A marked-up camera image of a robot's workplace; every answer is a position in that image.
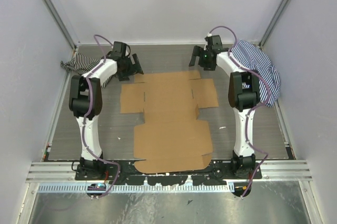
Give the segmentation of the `brown cardboard box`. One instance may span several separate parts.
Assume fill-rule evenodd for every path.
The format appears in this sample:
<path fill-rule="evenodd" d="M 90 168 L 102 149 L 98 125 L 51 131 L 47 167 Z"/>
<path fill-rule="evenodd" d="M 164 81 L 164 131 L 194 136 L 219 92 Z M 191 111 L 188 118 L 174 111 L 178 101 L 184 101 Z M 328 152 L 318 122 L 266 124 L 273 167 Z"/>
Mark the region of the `brown cardboard box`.
<path fill-rule="evenodd" d="M 136 160 L 210 163 L 210 127 L 199 112 L 219 105 L 213 79 L 197 70 L 136 75 L 132 84 L 122 85 L 120 98 L 121 113 L 144 118 L 134 127 Z"/>

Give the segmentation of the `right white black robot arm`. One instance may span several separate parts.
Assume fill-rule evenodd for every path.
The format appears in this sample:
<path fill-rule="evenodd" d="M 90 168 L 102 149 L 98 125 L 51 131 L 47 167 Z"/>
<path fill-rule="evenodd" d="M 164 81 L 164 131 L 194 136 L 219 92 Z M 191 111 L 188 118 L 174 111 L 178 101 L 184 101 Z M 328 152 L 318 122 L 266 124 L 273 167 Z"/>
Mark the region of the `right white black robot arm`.
<path fill-rule="evenodd" d="M 208 34 L 204 47 L 194 46 L 189 66 L 196 62 L 204 70 L 217 67 L 229 76 L 228 101 L 235 116 L 235 145 L 231 158 L 231 172 L 237 179 L 251 179 L 256 174 L 256 155 L 247 140 L 253 136 L 254 112 L 260 103 L 259 78 L 244 67 L 229 48 L 222 44 L 220 35 Z"/>

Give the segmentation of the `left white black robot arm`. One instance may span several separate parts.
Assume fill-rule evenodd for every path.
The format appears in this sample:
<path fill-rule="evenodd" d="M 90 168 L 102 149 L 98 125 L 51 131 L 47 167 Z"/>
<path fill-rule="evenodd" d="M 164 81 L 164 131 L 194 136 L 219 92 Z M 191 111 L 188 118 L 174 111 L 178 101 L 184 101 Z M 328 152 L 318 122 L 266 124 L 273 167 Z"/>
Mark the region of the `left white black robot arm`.
<path fill-rule="evenodd" d="M 98 119 L 103 108 L 102 85 L 114 76 L 120 81 L 143 74 L 140 61 L 124 42 L 114 42 L 101 59 L 94 59 L 83 73 L 71 79 L 69 109 L 73 112 L 81 135 L 81 157 L 76 168 L 76 180 L 100 180 L 108 174 L 98 133 Z"/>

